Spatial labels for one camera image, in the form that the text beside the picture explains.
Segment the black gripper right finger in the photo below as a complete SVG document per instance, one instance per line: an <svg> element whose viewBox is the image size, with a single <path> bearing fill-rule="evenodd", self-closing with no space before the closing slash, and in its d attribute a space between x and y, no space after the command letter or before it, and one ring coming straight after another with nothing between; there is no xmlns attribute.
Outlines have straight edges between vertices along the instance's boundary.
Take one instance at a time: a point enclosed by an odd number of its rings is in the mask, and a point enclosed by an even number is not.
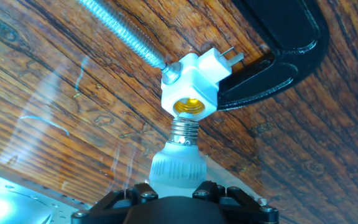
<svg viewBox="0 0 358 224"><path fill-rule="evenodd" d="M228 223L279 224L279 211L267 200L245 190L204 181L192 197L216 205Z"/></svg>

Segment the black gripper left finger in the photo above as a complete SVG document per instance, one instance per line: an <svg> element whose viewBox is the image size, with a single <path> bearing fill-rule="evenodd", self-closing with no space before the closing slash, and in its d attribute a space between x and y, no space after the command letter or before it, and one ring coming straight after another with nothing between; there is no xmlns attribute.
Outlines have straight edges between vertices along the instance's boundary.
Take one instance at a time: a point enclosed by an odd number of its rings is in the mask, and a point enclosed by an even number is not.
<svg viewBox="0 0 358 224"><path fill-rule="evenodd" d="M157 192L147 183L122 190L112 190L89 210L71 215L72 224L124 223L129 210L136 205L158 199Z"/></svg>

